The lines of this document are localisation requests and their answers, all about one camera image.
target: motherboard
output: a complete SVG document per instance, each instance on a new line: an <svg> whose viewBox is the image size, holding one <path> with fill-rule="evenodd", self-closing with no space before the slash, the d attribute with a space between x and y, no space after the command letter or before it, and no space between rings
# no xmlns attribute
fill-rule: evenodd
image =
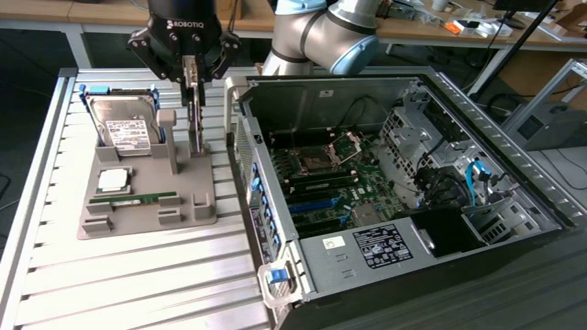
<svg viewBox="0 0 587 330"><path fill-rule="evenodd" d="M270 151L300 238L388 221L406 209L372 146L343 132L327 145Z"/></svg>

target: orange object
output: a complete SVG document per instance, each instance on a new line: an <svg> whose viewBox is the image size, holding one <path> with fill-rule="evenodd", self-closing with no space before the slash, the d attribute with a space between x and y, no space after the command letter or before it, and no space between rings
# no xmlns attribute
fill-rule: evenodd
<svg viewBox="0 0 587 330"><path fill-rule="evenodd" d="M452 33L455 33L455 34L459 34L460 33L460 29L459 29L459 27L455 25L455 23L448 23L447 25L444 25L444 28L448 30L448 31L451 31Z"/></svg>

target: robotiq logo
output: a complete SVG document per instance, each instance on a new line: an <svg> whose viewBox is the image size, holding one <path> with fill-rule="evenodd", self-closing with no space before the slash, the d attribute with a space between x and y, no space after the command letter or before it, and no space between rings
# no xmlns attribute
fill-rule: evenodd
<svg viewBox="0 0 587 330"><path fill-rule="evenodd" d="M186 22L186 21L167 21L167 29L171 30L172 28L204 28L204 23L202 22Z"/></svg>

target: sticker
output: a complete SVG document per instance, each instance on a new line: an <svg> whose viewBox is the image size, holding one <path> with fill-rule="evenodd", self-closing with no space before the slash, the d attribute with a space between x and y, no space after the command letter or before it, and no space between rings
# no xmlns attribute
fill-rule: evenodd
<svg viewBox="0 0 587 330"><path fill-rule="evenodd" d="M140 205L140 200L134 199L132 201L114 201L110 203L112 206L130 206L130 205Z"/></svg>
<svg viewBox="0 0 587 330"><path fill-rule="evenodd" d="M330 89L327 91L320 91L320 97L322 98L331 98L334 96L334 90Z"/></svg>
<svg viewBox="0 0 587 330"><path fill-rule="evenodd" d="M331 237L328 239L323 239L322 242L324 243L324 248L327 250L338 248L340 246L346 246L346 240L342 236Z"/></svg>
<svg viewBox="0 0 587 330"><path fill-rule="evenodd" d="M354 233L367 266L372 269L414 258L395 225Z"/></svg>
<svg viewBox="0 0 587 330"><path fill-rule="evenodd" d="M144 120L108 120L107 128L112 144L120 151L151 148Z"/></svg>

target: black pole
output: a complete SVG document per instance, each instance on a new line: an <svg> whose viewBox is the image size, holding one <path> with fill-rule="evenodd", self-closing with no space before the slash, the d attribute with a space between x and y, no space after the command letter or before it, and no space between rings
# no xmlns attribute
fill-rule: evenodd
<svg viewBox="0 0 587 330"><path fill-rule="evenodd" d="M539 16L535 18L532 24L530 24L530 27L526 29L524 34L522 34L512 49L507 52L507 55L503 58L502 63L499 63L499 66L495 68L494 72L490 74L486 82L483 83L483 85L480 85L476 93L471 94L470 98L472 99L472 101L476 102L480 99L480 96L486 92L487 87L491 85L494 79L498 77L498 75L502 72L503 68L506 67L507 63L512 60L515 53L518 53L518 50L520 50L522 46L526 43L526 40L530 38L530 35L534 33L534 31L536 30L542 21L544 20L547 15L551 13L551 10L552 10L554 6L556 5L556 2L559 2L559 0L550 0L548 6L540 11Z"/></svg>

